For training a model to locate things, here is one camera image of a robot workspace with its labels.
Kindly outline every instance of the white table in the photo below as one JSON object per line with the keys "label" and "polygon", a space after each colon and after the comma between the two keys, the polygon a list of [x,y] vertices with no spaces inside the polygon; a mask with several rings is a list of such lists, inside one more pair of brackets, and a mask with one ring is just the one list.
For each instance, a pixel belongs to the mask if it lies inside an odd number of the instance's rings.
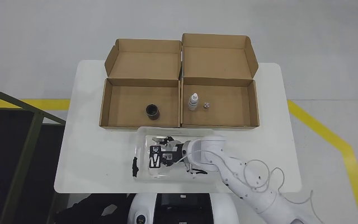
{"label": "white table", "polygon": [[[215,184],[139,183],[132,177],[135,131],[105,130],[98,126],[103,82],[103,60],[79,63],[54,188],[58,193],[225,193],[220,179]],[[298,192],[301,178],[280,66],[260,63],[255,75],[260,126],[251,130],[215,130],[227,137],[230,156],[242,161],[260,159],[270,169],[286,175],[282,192]],[[267,171],[252,164],[261,176]],[[271,186],[281,183],[281,174]]]}

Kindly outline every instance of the white bottle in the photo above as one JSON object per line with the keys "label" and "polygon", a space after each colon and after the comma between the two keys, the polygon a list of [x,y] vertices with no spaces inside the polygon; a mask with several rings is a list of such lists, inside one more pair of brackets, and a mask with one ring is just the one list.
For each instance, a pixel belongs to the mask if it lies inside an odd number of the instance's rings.
{"label": "white bottle", "polygon": [[195,110],[195,108],[196,108],[198,103],[199,103],[199,97],[197,96],[196,93],[194,93],[189,99],[188,109],[189,110]]}

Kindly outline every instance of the cardboard box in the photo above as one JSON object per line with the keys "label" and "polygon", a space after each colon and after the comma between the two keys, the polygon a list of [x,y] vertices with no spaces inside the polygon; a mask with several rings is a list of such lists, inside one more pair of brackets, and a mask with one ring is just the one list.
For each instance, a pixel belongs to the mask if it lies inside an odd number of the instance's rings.
{"label": "cardboard box", "polygon": [[[258,69],[247,36],[183,34],[181,124],[183,127],[254,128],[259,126],[256,86]],[[187,104],[196,92],[199,104]],[[210,103],[204,109],[205,102]]]}
{"label": "cardboard box", "polygon": [[[105,68],[101,127],[180,126],[180,41],[118,39]],[[148,118],[149,104],[158,106],[158,120]]]}

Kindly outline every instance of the cable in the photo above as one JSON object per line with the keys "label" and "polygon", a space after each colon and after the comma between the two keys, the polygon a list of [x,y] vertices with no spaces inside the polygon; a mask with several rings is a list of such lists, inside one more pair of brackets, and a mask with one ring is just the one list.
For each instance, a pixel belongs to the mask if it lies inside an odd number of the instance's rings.
{"label": "cable", "polygon": [[[191,154],[193,154],[193,153],[197,153],[197,152],[208,152],[208,153],[214,154],[216,157],[220,158],[220,159],[222,160],[222,162],[224,163],[224,165],[226,166],[226,168],[232,173],[232,175],[233,175],[237,180],[239,180],[242,184],[244,184],[245,186],[249,187],[251,190],[252,190],[252,189],[255,189],[255,190],[256,190],[256,189],[261,188],[261,187],[263,187],[263,186],[266,185],[266,189],[265,189],[265,190],[260,191],[260,192],[259,192],[259,191],[255,191],[256,193],[264,193],[265,191],[267,191],[267,190],[269,189],[269,186],[270,186],[270,180],[271,180],[271,177],[272,177],[272,173],[273,173],[275,170],[280,170],[281,173],[282,173],[283,179],[282,179],[281,185],[280,185],[280,186],[278,187],[278,189],[277,189],[277,191],[279,192],[279,194],[282,195],[288,202],[290,202],[290,203],[292,203],[292,204],[304,204],[304,203],[310,201],[310,205],[311,205],[313,214],[315,215],[315,217],[316,217],[321,223],[324,223],[324,222],[318,217],[318,215],[316,214],[316,212],[315,212],[315,210],[314,210],[313,202],[312,202],[313,190],[310,191],[310,196],[309,196],[306,200],[304,200],[303,202],[293,202],[293,201],[291,201],[291,200],[288,200],[288,199],[280,192],[280,189],[282,188],[282,186],[283,186],[284,183],[285,183],[285,173],[284,173],[284,171],[283,171],[281,168],[279,168],[279,167],[275,167],[272,171],[270,171],[268,165],[267,165],[265,162],[263,162],[262,160],[249,160],[249,161],[246,162],[245,167],[244,167],[244,169],[243,169],[243,176],[244,176],[245,182],[242,181],[242,180],[238,177],[238,174],[237,174],[236,172],[232,171],[232,170],[229,168],[229,166],[226,164],[226,162],[225,162],[225,160],[224,160],[223,158],[221,158],[221,157],[220,157],[219,155],[217,155],[216,153],[211,152],[211,151],[207,151],[207,150],[197,150],[197,151],[195,151],[195,152],[190,152],[190,153],[188,153],[186,156],[184,156],[183,158],[181,158],[180,160],[178,160],[177,162],[175,162],[173,165],[175,165],[175,164],[181,162],[182,160],[184,160],[185,158],[187,158],[189,155],[191,155]],[[254,161],[261,162],[262,164],[264,164],[264,165],[266,166],[267,172],[268,172],[268,176],[267,176],[266,181],[265,181],[262,185],[260,185],[260,186],[252,186],[252,185],[250,185],[250,184],[248,183],[248,181],[247,181],[247,179],[246,179],[246,173],[245,173],[246,167],[248,166],[248,164],[249,164],[250,162],[254,162]]]}

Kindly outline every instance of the black cup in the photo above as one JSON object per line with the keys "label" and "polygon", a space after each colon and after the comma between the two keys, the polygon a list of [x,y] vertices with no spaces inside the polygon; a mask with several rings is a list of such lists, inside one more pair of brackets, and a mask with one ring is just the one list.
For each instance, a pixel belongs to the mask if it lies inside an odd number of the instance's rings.
{"label": "black cup", "polygon": [[160,116],[159,109],[154,104],[149,104],[145,109],[145,112],[150,120],[157,120]]}

